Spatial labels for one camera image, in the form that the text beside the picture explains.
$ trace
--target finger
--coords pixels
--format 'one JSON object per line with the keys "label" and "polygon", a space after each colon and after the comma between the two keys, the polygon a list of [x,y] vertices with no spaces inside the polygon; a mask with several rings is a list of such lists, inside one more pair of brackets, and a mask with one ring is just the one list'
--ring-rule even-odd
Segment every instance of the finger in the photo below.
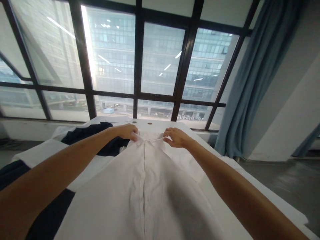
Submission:
{"label": "finger", "polygon": [[163,133],[163,136],[164,136],[164,137],[171,136],[171,132],[170,132],[170,131],[165,131],[165,132]]}
{"label": "finger", "polygon": [[163,139],[166,143],[168,143],[171,147],[173,147],[173,142],[169,138]]}
{"label": "finger", "polygon": [[135,136],[131,135],[130,140],[136,142],[136,141],[137,141],[137,138],[136,138]]}

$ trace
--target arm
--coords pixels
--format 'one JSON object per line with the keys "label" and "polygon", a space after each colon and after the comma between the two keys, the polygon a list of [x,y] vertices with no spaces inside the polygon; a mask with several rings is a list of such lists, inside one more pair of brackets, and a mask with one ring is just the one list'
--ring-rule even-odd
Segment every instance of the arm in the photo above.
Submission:
{"label": "arm", "polygon": [[49,157],[0,192],[0,238],[25,239],[39,213],[113,138],[135,140],[134,125],[110,127]]}
{"label": "arm", "polygon": [[236,170],[177,128],[164,136],[172,147],[185,148],[197,160],[212,185],[253,239],[307,239],[262,193]]}

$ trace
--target window frame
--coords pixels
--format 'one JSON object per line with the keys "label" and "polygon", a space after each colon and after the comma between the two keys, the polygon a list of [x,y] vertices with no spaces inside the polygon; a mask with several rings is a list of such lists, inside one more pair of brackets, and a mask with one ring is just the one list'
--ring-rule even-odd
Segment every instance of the window frame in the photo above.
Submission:
{"label": "window frame", "polygon": [[[14,32],[15,38],[18,42],[20,51],[26,63],[27,69],[29,71],[30,78],[22,77],[19,74],[19,72],[12,66],[12,64],[10,64],[10,62],[8,62],[7,60],[6,60],[6,64],[16,73],[16,75],[21,80],[31,81],[33,85],[0,82],[0,86],[27,88],[27,89],[36,90],[42,109],[46,116],[45,120],[47,121],[74,122],[74,121],[61,121],[61,120],[52,119],[50,110],[48,108],[48,104],[44,98],[43,91],[55,91],[55,92],[85,94],[90,119],[93,119],[94,117],[97,116],[95,101],[94,101],[95,95],[120,97],[120,98],[132,98],[133,99],[133,118],[137,118],[138,100],[173,102],[174,107],[173,107],[171,121],[177,121],[180,104],[212,106],[212,111],[207,120],[205,129],[193,129],[193,130],[218,132],[217,130],[210,130],[209,126],[210,126],[210,123],[212,122],[212,119],[214,117],[217,107],[226,107],[226,104],[220,103],[220,99],[222,97],[224,88],[230,77],[235,61],[240,52],[242,43],[245,37],[251,36],[252,30],[250,30],[249,27],[252,22],[253,16],[256,12],[256,9],[258,7],[259,1],[260,0],[253,0],[244,26],[235,27],[231,25],[201,20],[200,16],[201,16],[204,0],[195,1],[194,7],[193,7],[193,13],[191,17],[185,17],[185,16],[176,15],[176,14],[142,8],[142,0],[136,0],[135,6],[124,4],[124,3],[111,2],[108,0],[103,0],[103,1],[68,0],[66,2],[68,2],[70,6],[72,23],[74,27],[75,36],[76,36],[77,50],[78,50],[78,55],[80,60],[81,73],[82,73],[82,78],[84,83],[84,89],[76,89],[76,88],[68,88],[68,87],[45,86],[45,85],[39,84],[39,81],[37,79],[37,76],[34,70],[34,66],[32,65],[30,56],[28,54],[28,51],[26,50],[25,42],[23,40],[21,31],[19,29],[19,24],[12,10],[10,0],[1,0],[5,8],[7,17],[9,19],[10,25],[12,27],[12,30]],[[107,9],[107,10],[114,10],[114,11],[119,11],[123,13],[135,14],[135,21],[136,21],[135,23],[135,54],[134,54],[135,64],[134,64],[133,94],[93,90],[87,48],[86,48],[86,44],[83,44],[86,42],[86,40],[85,40],[84,27],[83,27],[83,21],[82,21],[81,5]],[[141,92],[142,55],[143,55],[143,39],[144,39],[144,23],[145,22],[168,26],[168,27],[180,28],[185,30],[185,35],[184,35],[183,45],[182,45],[182,53],[179,60],[178,72],[177,72],[174,92],[172,96]],[[219,32],[239,35],[239,39],[233,51],[230,63],[227,67],[224,79],[218,91],[218,95],[216,97],[215,102],[202,102],[202,101],[182,99],[182,94],[183,94],[184,86],[186,83],[187,72],[189,69],[191,55],[192,55],[193,47],[195,44],[195,38],[196,38],[198,28],[212,30],[211,34],[215,33],[216,31],[219,31]],[[1,54],[1,49],[0,49],[0,57],[2,59],[4,57]],[[0,117],[16,118],[16,117],[4,116],[1,112],[1,109],[0,109]]]}

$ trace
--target curtain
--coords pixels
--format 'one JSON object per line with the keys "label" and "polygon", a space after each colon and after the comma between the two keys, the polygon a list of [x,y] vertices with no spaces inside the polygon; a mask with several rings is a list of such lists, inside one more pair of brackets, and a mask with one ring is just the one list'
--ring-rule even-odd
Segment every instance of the curtain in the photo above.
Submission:
{"label": "curtain", "polygon": [[294,151],[292,156],[294,157],[304,157],[308,150],[311,148],[311,145],[320,135],[320,124],[313,130],[312,133],[300,144],[300,146]]}
{"label": "curtain", "polygon": [[266,0],[232,86],[215,150],[242,157],[247,134],[293,38],[303,0]]}

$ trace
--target white table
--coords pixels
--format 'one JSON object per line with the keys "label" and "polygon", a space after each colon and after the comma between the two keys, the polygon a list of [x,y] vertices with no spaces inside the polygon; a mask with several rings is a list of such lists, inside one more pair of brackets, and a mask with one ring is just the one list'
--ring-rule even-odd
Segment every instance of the white table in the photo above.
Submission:
{"label": "white table", "polygon": [[[275,193],[266,188],[253,176],[247,173],[238,163],[233,159],[221,156],[216,150],[208,145],[202,138],[188,128],[184,123],[181,122],[169,122],[169,121],[157,121],[157,120],[144,120],[144,119],[133,119],[130,122],[137,126],[139,130],[148,131],[152,133],[164,132],[166,128],[176,127],[183,130],[190,137],[199,142],[205,149],[219,157],[222,161],[226,162],[236,171],[238,171],[243,177],[251,182],[262,194],[264,194],[284,215],[286,215],[309,239],[319,240],[319,238],[312,233],[307,227],[304,226],[308,222],[306,216],[299,212],[297,209],[292,207],[290,204],[285,202]],[[115,123],[114,126],[122,125],[124,123]],[[228,239],[248,240],[252,239],[247,230],[242,226],[236,216],[224,203],[221,197],[218,195],[210,180],[205,175],[202,181],[199,183],[203,192],[206,194],[210,204],[212,205],[215,214],[219,218],[222,228],[224,229]]]}

